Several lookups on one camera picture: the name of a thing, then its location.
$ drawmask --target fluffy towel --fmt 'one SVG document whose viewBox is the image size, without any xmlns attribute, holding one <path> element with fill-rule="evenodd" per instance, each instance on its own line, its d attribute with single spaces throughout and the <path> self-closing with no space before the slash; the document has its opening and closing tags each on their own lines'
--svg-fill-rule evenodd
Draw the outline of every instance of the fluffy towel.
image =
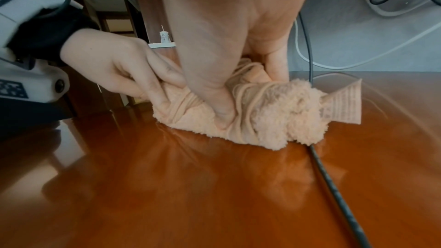
<svg viewBox="0 0 441 248">
<path fill-rule="evenodd" d="M 304 80 L 271 81 L 262 64 L 242 59 L 226 83 L 236 100 L 237 116 L 226 130 L 215 126 L 212 108 L 184 89 L 162 83 L 171 102 L 169 115 L 153 116 L 169 127 L 220 137 L 240 144 L 279 150 L 288 141 L 311 145 L 323 139 L 329 119 L 321 117 L 322 96 Z"/>
</svg>

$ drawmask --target tag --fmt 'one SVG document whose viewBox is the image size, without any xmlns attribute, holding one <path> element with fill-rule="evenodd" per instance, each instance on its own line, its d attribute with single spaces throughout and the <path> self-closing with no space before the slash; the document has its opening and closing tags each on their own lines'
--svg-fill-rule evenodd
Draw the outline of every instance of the tag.
<svg viewBox="0 0 441 248">
<path fill-rule="evenodd" d="M 362 123 L 362 80 L 322 97 L 320 116 L 324 120 Z"/>
</svg>

